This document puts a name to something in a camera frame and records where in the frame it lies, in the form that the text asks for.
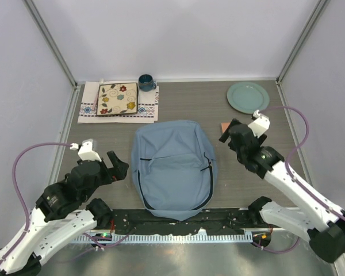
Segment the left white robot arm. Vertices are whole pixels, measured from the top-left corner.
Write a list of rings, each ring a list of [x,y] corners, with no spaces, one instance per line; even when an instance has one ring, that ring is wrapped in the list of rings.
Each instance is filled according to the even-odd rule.
[[[62,181],[45,188],[28,221],[0,248],[0,275],[37,275],[72,239],[110,225],[111,209],[91,196],[100,186],[125,179],[129,165],[113,151],[107,155],[111,168],[102,159],[79,160]]]

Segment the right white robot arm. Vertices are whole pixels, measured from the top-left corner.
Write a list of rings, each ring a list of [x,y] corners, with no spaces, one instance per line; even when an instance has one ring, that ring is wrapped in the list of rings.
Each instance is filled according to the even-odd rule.
[[[219,140],[236,152],[240,164],[276,187],[300,211],[260,197],[249,206],[248,220],[255,227],[266,223],[291,232],[320,259],[333,263],[345,254],[345,210],[301,178],[274,148],[263,146],[269,126],[269,118],[263,115],[250,124],[233,119]]]

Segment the blue fabric backpack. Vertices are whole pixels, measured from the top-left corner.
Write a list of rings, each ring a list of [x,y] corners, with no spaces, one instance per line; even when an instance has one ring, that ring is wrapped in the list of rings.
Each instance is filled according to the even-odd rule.
[[[135,132],[131,172],[146,210],[156,217],[184,221],[212,199],[218,168],[214,147],[200,124],[178,120]]]

